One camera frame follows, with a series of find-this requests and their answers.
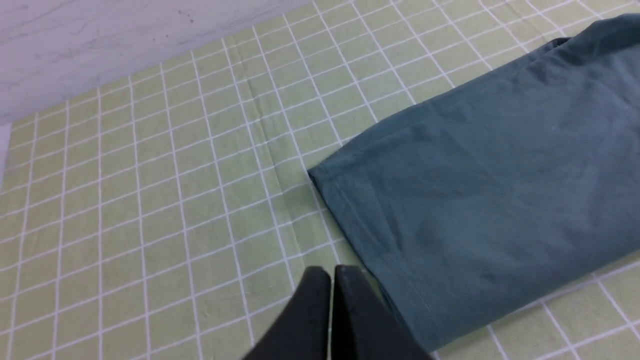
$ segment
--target white grid line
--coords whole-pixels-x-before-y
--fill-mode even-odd
[[[102,125],[102,97],[100,96],[100,89],[97,89],[98,93],[98,129]],[[98,155],[102,149],[102,136],[98,133]],[[98,360],[102,360],[102,353],[104,352],[104,340],[102,331],[104,330],[104,315],[102,313],[102,305],[104,303],[104,297],[102,294],[102,156],[98,157],[98,307],[100,311],[98,313]]]
[[[131,85],[131,76],[127,77],[127,80],[129,81],[129,94],[131,96],[131,103],[133,103],[133,85]],[[131,106],[131,119],[133,122],[133,106]],[[137,138],[136,138],[136,131],[135,128],[132,128],[132,132],[133,132],[133,142],[137,143]],[[151,328],[149,327],[149,298],[148,298],[148,291],[147,291],[147,262],[145,260],[145,251],[144,251],[144,237],[143,237],[143,231],[142,231],[142,198],[140,197],[140,193],[142,192],[142,189],[140,187],[140,171],[138,170],[138,147],[134,146],[133,147],[133,156],[135,159],[135,173],[136,173],[136,195],[138,196],[138,216],[140,217],[140,221],[138,221],[138,233],[140,235],[140,266],[142,267],[142,291],[143,291],[143,301],[144,301],[144,306],[145,306],[145,327],[147,328],[147,360],[150,360],[150,353],[151,353]]]
[[[166,88],[166,83],[164,82],[164,71],[163,71],[163,66],[162,64],[160,64],[160,75],[162,77],[162,85],[163,87]],[[167,99],[167,94],[166,91],[164,91],[164,103],[166,106],[169,106],[169,100]],[[172,124],[171,124],[171,114],[169,113],[169,111],[167,111],[167,123],[169,126],[169,129],[172,128]],[[178,176],[178,174],[180,173],[179,169],[178,169],[178,161],[176,158],[176,150],[175,150],[175,143],[173,142],[173,133],[170,133],[171,136],[171,148],[172,148],[172,155],[173,155],[173,167],[176,173],[176,184],[177,184],[177,190],[178,190],[178,199],[179,199],[179,206],[180,206],[180,216],[182,217],[182,237],[184,239],[184,246],[185,246],[185,253],[186,253],[186,258],[187,261],[190,260],[190,254],[189,254],[189,242],[187,241],[187,222],[184,216],[184,206],[183,206],[183,198],[182,198],[182,189],[180,186],[180,177]],[[195,298],[195,285],[193,282],[193,271],[191,269],[191,266],[187,266],[187,270],[188,270],[188,274],[189,274],[189,291],[191,293],[191,306],[193,307],[193,319],[195,321],[195,328],[196,328],[196,344],[198,346],[198,354],[200,356],[200,358],[202,358],[202,345],[200,344],[200,321],[198,319],[198,308],[197,308],[197,304],[196,304],[196,298]],[[150,333],[151,333],[151,329],[148,328],[147,326],[147,337],[150,337]]]
[[[35,125],[33,126],[33,137],[36,136],[37,131],[38,131],[38,113],[36,113],[36,117],[35,117]],[[31,157],[33,157],[33,154],[35,153],[35,149],[36,149],[36,144],[35,142],[33,142],[33,144],[31,145]],[[29,184],[31,183],[31,179],[33,176],[33,163],[30,164],[29,166]],[[26,197],[26,202],[29,203],[29,199],[31,196],[31,187],[27,188],[27,197]],[[22,219],[22,232],[21,232],[21,236],[20,236],[20,245],[19,245],[19,253],[18,253],[18,267],[17,267],[17,271],[16,271],[16,280],[15,280],[15,293],[13,296],[13,301],[12,301],[12,305],[11,305],[11,309],[12,309],[12,314],[11,314],[11,326],[9,328],[9,339],[7,340],[7,346],[6,346],[6,358],[7,360],[11,360],[11,355],[12,355],[12,348],[13,348],[13,333],[15,332],[15,314],[16,314],[16,304],[17,304],[17,300],[18,300],[18,291],[20,290],[20,270],[21,270],[21,262],[22,262],[22,246],[24,245],[24,237],[25,237],[25,232],[27,229],[27,219],[28,219],[28,214],[27,214],[27,207],[24,208],[24,214],[23,214],[23,219]]]
[[[63,168],[67,167],[67,144],[68,144],[68,130],[69,130],[69,101],[67,101],[67,119],[65,123],[65,159],[63,160]],[[67,173],[62,173],[62,194],[60,195],[60,217],[65,216],[65,181],[67,179]],[[53,340],[51,348],[56,348],[58,342],[58,319],[60,313],[60,278],[62,273],[62,239],[63,239],[64,226],[60,224],[60,233],[58,234],[58,263],[56,264],[56,305],[54,308],[54,320],[53,320]],[[52,360],[56,360],[56,353],[51,356]]]

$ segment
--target teal garment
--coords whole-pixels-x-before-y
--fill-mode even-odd
[[[640,15],[401,111],[309,174],[436,350],[640,249]]]

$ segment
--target white wall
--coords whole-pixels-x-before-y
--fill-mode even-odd
[[[1,0],[0,124],[306,2]]]

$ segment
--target teal cloth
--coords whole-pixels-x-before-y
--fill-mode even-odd
[[[403,110],[309,174],[436,350],[640,249],[640,15]]]

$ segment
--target fabric fold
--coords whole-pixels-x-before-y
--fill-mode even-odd
[[[309,170],[425,350],[640,249],[638,59],[639,14],[598,21]]]

